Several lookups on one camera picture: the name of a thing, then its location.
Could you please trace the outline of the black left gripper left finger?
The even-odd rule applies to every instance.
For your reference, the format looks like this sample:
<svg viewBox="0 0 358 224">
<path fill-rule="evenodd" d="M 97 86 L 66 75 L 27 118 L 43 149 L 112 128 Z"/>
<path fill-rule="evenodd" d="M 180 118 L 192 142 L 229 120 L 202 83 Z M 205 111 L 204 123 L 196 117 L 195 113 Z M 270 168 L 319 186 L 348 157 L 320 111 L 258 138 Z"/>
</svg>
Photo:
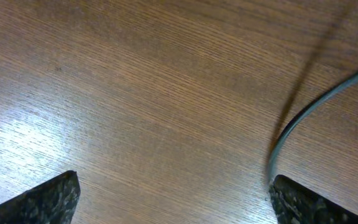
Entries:
<svg viewBox="0 0 358 224">
<path fill-rule="evenodd" d="M 68 170 L 0 204 L 0 224 L 70 224 L 80 193 L 77 173 Z"/>
</svg>

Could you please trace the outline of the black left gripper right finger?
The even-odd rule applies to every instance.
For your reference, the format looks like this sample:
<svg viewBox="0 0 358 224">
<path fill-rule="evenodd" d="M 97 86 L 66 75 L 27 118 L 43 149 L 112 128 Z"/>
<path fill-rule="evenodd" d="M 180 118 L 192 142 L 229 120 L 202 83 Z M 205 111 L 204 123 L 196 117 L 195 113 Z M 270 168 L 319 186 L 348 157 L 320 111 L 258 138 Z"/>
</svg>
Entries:
<svg viewBox="0 0 358 224">
<path fill-rule="evenodd" d="M 278 224 L 358 224 L 358 215 L 284 175 L 269 185 Z"/>
</svg>

